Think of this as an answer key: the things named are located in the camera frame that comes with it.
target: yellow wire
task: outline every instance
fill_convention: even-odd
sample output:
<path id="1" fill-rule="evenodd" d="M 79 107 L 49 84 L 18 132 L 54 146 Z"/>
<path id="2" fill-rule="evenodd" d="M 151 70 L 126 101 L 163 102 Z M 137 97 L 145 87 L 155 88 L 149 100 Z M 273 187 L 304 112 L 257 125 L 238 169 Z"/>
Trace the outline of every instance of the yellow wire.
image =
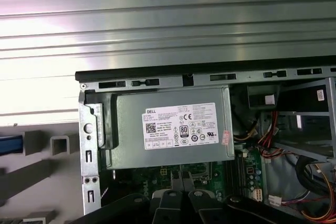
<path id="1" fill-rule="evenodd" d="M 317 170 L 321 170 L 320 167 L 319 167 L 318 165 L 315 165 L 315 167 L 316 167 Z M 321 217 L 317 217 L 317 218 L 310 217 L 310 216 L 308 216 L 304 211 L 301 211 L 301 213 L 303 214 L 303 216 L 305 216 L 307 219 L 312 220 L 312 221 L 318 221 L 318 220 L 321 220 L 321 219 L 325 218 L 325 217 L 330 213 L 330 211 L 332 210 L 333 205 L 334 205 L 333 196 L 332 196 L 333 190 L 332 190 L 332 188 L 331 188 L 331 185 L 330 185 L 330 183 L 329 183 L 329 181 L 328 181 L 326 175 L 325 175 L 322 171 L 321 171 L 321 174 L 322 174 L 322 176 L 323 176 L 325 182 L 327 183 L 328 188 L 329 188 L 329 191 L 330 191 L 330 203 L 329 203 L 329 209 L 328 209 L 328 212 L 327 212 L 325 215 L 323 215 L 323 216 L 321 216 Z"/>
<path id="2" fill-rule="evenodd" d="M 239 141 L 244 141 L 244 140 L 249 139 L 249 138 L 254 134 L 254 132 L 255 132 L 255 130 L 256 130 L 256 127 L 257 127 L 257 125 L 254 126 L 253 129 L 247 134 L 247 137 L 245 137 L 245 138 L 234 137 L 234 139 L 235 139 L 235 140 L 239 140 Z"/>

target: gray plastic part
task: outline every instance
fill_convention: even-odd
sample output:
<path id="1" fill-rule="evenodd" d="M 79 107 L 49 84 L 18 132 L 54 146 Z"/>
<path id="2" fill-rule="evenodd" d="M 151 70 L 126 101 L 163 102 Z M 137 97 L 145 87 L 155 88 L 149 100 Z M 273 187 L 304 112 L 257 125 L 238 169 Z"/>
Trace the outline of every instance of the gray plastic part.
<path id="1" fill-rule="evenodd" d="M 50 223 L 56 216 L 55 211 L 48 211 L 48 212 L 32 212 L 26 218 L 23 219 L 23 222 L 36 222 L 41 224 L 48 224 Z"/>
<path id="2" fill-rule="evenodd" d="M 77 134 L 52 136 L 50 138 L 50 152 L 52 156 L 62 152 L 71 154 L 77 151 L 79 151 L 79 136 Z"/>
<path id="3" fill-rule="evenodd" d="M 142 114 L 145 109 L 215 103 L 219 143 L 145 150 Z M 223 131 L 232 132 L 228 87 L 180 89 L 121 95 L 117 99 L 118 141 L 107 154 L 108 169 L 190 164 L 234 159 L 233 140 L 222 144 Z"/>
<path id="4" fill-rule="evenodd" d="M 41 152 L 45 146 L 42 131 L 25 131 L 23 137 L 23 154 L 25 156 Z"/>

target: ribbed metal surface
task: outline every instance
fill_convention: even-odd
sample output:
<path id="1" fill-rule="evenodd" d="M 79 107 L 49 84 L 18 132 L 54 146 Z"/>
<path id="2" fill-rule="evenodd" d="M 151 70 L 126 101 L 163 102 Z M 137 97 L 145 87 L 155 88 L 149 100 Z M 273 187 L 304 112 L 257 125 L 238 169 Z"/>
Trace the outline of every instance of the ribbed metal surface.
<path id="1" fill-rule="evenodd" d="M 25 113 L 75 110 L 75 71 L 336 54 L 336 0 L 0 0 L 0 6 L 0 87 L 12 93 L 0 101 L 13 107 L 1 106 L 0 115 L 22 112 L 14 108 L 22 87 L 35 104 Z"/>

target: sticker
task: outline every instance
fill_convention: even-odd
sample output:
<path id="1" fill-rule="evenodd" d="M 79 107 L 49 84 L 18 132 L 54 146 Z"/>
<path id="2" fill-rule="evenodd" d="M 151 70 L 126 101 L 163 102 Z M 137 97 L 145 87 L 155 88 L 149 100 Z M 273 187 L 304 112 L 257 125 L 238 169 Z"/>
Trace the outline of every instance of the sticker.
<path id="1" fill-rule="evenodd" d="M 317 100 L 319 102 L 324 101 L 324 91 L 323 91 L 323 89 L 317 91 Z"/>
<path id="2" fill-rule="evenodd" d="M 145 150 L 219 143 L 214 103 L 146 109 L 142 126 Z"/>
<path id="3" fill-rule="evenodd" d="M 265 96 L 265 105 L 275 105 L 275 98 L 273 94 Z"/>
<path id="4" fill-rule="evenodd" d="M 229 141 L 230 141 L 230 131 L 224 131 L 222 137 L 222 144 L 228 146 Z"/>

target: metal bracket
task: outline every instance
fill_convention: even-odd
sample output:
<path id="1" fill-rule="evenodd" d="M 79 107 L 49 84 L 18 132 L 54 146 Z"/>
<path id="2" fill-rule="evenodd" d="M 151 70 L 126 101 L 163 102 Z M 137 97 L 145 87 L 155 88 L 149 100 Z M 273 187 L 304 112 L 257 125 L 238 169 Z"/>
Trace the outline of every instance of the metal bracket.
<path id="1" fill-rule="evenodd" d="M 84 214 L 101 207 L 98 145 L 103 145 L 102 104 L 86 104 L 79 94 L 79 137 Z"/>

